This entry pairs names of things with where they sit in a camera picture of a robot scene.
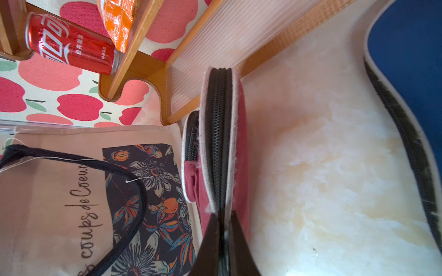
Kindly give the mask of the white canvas tote bag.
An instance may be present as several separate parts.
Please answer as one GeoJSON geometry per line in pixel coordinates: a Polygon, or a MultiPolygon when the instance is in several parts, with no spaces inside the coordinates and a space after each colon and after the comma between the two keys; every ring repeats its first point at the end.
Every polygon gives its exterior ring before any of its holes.
{"type": "Polygon", "coordinates": [[[85,276],[145,216],[108,276],[186,276],[196,260],[199,220],[181,186],[177,125],[115,128],[18,127],[12,144],[97,159],[134,174],[20,157],[1,170],[1,274],[85,276]]]}

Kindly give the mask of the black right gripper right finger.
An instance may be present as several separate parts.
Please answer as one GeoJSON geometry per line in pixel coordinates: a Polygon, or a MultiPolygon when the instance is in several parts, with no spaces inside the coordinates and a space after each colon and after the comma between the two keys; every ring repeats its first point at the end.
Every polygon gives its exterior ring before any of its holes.
{"type": "Polygon", "coordinates": [[[231,213],[227,241],[229,248],[229,275],[261,276],[253,260],[239,218],[235,212],[231,213]]]}

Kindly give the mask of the blue paddle case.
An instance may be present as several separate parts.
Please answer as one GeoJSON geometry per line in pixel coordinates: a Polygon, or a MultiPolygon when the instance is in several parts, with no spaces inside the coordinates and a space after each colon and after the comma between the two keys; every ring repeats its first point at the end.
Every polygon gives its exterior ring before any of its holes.
{"type": "Polygon", "coordinates": [[[389,1],[370,23],[364,66],[393,119],[437,246],[442,244],[442,3],[389,1]]]}

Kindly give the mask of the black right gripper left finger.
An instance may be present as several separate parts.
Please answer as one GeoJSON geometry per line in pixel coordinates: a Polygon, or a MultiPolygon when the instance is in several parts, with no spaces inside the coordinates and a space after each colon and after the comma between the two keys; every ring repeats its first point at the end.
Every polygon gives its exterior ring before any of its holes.
{"type": "Polygon", "coordinates": [[[215,214],[212,214],[204,234],[199,253],[188,274],[189,276],[217,276],[219,272],[219,243],[220,231],[219,221],[215,214]]]}

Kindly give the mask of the maroon paddle case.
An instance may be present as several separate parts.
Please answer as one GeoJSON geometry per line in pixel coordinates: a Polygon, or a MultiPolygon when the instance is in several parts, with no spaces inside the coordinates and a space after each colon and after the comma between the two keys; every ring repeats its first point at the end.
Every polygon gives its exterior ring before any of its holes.
{"type": "Polygon", "coordinates": [[[209,67],[199,110],[186,119],[181,171],[185,200],[198,207],[201,230],[212,214],[236,213],[249,237],[249,149],[245,97],[235,69],[209,67]]]}

